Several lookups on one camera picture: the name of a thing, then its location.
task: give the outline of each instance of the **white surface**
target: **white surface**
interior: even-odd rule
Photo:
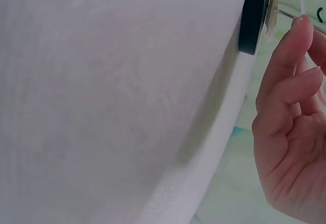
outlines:
[[[0,0],[0,223],[187,221],[208,176],[165,169],[243,1]]]
[[[191,221],[208,189],[231,135],[256,57],[256,55],[244,53],[236,57],[221,107],[216,115],[213,115],[213,124],[204,136],[204,140],[200,146],[195,146],[198,150],[186,165],[180,163],[177,158],[166,170],[139,223],[186,224]]]

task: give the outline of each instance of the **skin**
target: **skin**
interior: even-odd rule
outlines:
[[[317,67],[307,70],[306,52]],[[255,160],[267,201],[309,224],[326,223],[326,116],[316,93],[326,39],[296,18],[275,49],[256,100]]]

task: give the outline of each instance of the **black strip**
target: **black strip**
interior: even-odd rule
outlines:
[[[322,7],[320,7],[318,10],[317,10],[317,18],[319,20],[320,23],[323,23],[324,21],[322,20],[322,18],[320,17],[320,13],[321,11],[323,10]]]
[[[245,0],[242,11],[239,51],[254,55],[264,26],[269,0]]]

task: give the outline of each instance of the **finger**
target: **finger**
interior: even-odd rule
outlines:
[[[302,58],[295,71],[295,75],[300,75],[301,73],[308,70],[308,61],[306,57]],[[300,102],[301,114],[305,116],[310,116],[320,111],[320,106],[317,100],[317,96],[314,95],[306,100]]]
[[[253,123],[254,136],[266,138],[275,133],[287,134],[293,121],[290,107],[315,95],[322,78],[321,69],[315,67],[278,83]]]
[[[252,127],[260,177],[272,172],[287,153],[286,135],[293,127],[291,105],[313,96],[321,86],[322,77],[322,71],[315,67],[281,81],[268,96]]]
[[[312,39],[313,25],[309,17],[303,15],[294,20],[291,30],[273,52],[264,74],[256,101],[258,111],[273,87],[294,75],[296,65],[310,48]]]
[[[326,74],[326,39],[322,33],[314,30],[313,41],[308,50],[309,56]]]

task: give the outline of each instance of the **knuckle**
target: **knuckle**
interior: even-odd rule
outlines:
[[[251,125],[251,130],[253,132],[253,135],[256,135],[258,132],[258,125],[259,125],[259,116],[257,116],[254,121],[253,124]]]

